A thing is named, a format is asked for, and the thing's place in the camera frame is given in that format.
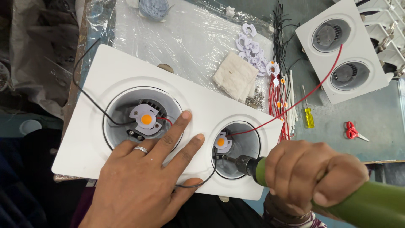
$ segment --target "circular light opening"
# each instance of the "circular light opening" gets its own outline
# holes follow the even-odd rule
[[[312,45],[320,52],[332,52],[349,38],[351,28],[342,19],[330,19],[322,23],[312,36]]]
[[[330,81],[336,89],[353,90],[363,85],[370,71],[362,62],[346,62],[338,66],[331,74]]]
[[[123,91],[115,97],[115,99],[110,102],[107,108],[107,113],[117,123],[135,121],[135,119],[129,118],[129,115],[132,109],[140,104],[150,105],[159,111],[157,117],[168,118],[171,121],[176,120],[182,112],[177,101],[163,90],[153,87],[136,87]],[[141,117],[141,122],[143,124],[150,124],[152,122],[152,117],[145,114]],[[117,126],[107,119],[107,117],[104,117],[104,138],[111,149],[114,149],[124,140],[131,140],[140,143],[136,137],[127,134],[129,129],[144,136],[146,139],[161,138],[170,128],[170,123],[162,119],[157,119],[156,122],[160,123],[162,128],[157,133],[151,136],[146,136],[135,130],[138,123]]]
[[[226,132],[226,135],[243,132],[252,130],[253,126],[245,121],[236,121],[228,124],[224,127],[221,132]],[[260,139],[259,134],[257,131],[251,131],[249,133],[235,135],[235,136],[228,136],[229,140],[232,140],[232,145],[230,150],[227,153],[219,153],[218,156],[221,157],[222,155],[226,155],[231,158],[237,158],[240,155],[247,155],[254,158],[258,158],[260,154]],[[213,144],[212,148],[212,166],[215,164],[215,159],[213,158],[215,155],[215,143]],[[225,179],[239,179],[244,176],[243,173],[239,172],[236,168],[236,165],[230,161],[218,159],[217,160],[217,168],[216,172]]]

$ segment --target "sleeve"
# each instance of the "sleeve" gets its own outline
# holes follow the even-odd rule
[[[276,217],[271,216],[266,209],[264,210],[263,218],[270,227],[274,228],[327,228],[323,222],[315,217],[315,213],[312,211],[310,212],[308,219],[299,224],[283,222]]]

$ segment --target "wire bundle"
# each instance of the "wire bundle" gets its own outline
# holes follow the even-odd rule
[[[284,25],[286,21],[290,21],[291,19],[285,18],[286,15],[283,13],[283,5],[277,0],[277,5],[274,13],[274,48],[273,48],[273,57],[274,60],[280,66],[280,74],[276,76],[271,76],[270,88],[269,88],[269,114],[272,116],[279,116],[278,118],[284,121],[283,128],[281,130],[281,134],[279,137],[279,142],[282,140],[290,140],[293,134],[290,135],[290,126],[288,125],[288,116],[287,116],[287,108],[290,104],[288,101],[290,100],[289,96],[291,93],[292,83],[289,80],[290,78],[286,78],[283,72],[289,72],[290,68],[298,62],[300,59],[294,62],[293,65],[287,69],[285,65],[286,54],[287,54],[287,47],[291,39],[295,36],[295,32],[291,35],[291,37],[284,41],[284,33],[283,29],[287,26],[295,26],[299,27],[298,25],[288,24]]]

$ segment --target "hand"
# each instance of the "hand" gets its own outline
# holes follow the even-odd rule
[[[197,190],[175,189],[175,184],[204,143],[204,135],[191,139],[166,167],[162,163],[191,117],[184,111],[160,140],[145,140],[139,145],[127,140],[118,145],[101,169],[93,203],[80,227],[161,227],[173,219]],[[136,146],[149,154],[133,151]],[[200,178],[191,178],[183,185],[201,182]]]
[[[303,140],[284,140],[274,147],[265,172],[270,194],[287,206],[280,209],[295,216],[308,213],[312,199],[320,206],[336,205],[369,180],[366,166],[355,156]]]

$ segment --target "finger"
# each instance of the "finger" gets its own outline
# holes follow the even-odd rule
[[[191,178],[186,180],[182,185],[184,186],[192,186],[198,185],[202,183],[203,180],[200,178]],[[198,189],[195,188],[182,188],[178,187],[171,195],[171,201],[166,208],[165,213],[171,218],[175,217],[177,212],[180,210],[181,206],[194,194],[194,192]]]
[[[329,160],[327,175],[315,186],[313,200],[320,206],[333,206],[369,180],[367,167],[355,156],[342,154]]]
[[[109,159],[115,159],[119,157],[127,156],[131,153],[132,149],[138,145],[137,142],[131,140],[125,140],[116,146],[110,154]]]
[[[166,132],[166,134],[158,141],[156,146],[149,153],[152,159],[156,159],[160,163],[163,163],[167,155],[169,155],[169,153],[173,150],[184,129],[187,127],[191,117],[191,112],[189,111],[184,111],[181,113],[173,126]]]
[[[299,144],[302,146],[295,146],[294,150],[289,150],[280,158],[277,163],[275,171],[275,191],[277,196],[281,199],[288,201],[288,186],[290,185],[290,179],[292,174],[292,169],[297,161],[305,154],[307,151],[306,141],[300,141]]]
[[[201,148],[204,140],[205,138],[203,134],[194,136],[194,138],[192,138],[166,166],[165,170],[167,170],[167,173],[177,179],[188,166],[191,159],[194,157],[194,154],[196,154]]]
[[[282,141],[278,145],[276,145],[269,153],[265,161],[265,178],[266,184],[269,187],[270,194],[276,195],[274,190],[275,188],[275,178],[276,178],[276,167],[277,163],[279,162],[280,158],[285,153],[285,143]]]
[[[304,211],[311,209],[313,190],[324,176],[329,159],[338,155],[327,144],[314,145],[319,150],[310,150],[302,156],[292,169],[288,198]]]
[[[146,149],[146,151],[150,152],[158,141],[159,139],[145,139],[138,146],[143,147]],[[133,150],[128,156],[139,159],[141,157],[145,157],[146,154],[143,151],[136,149]]]

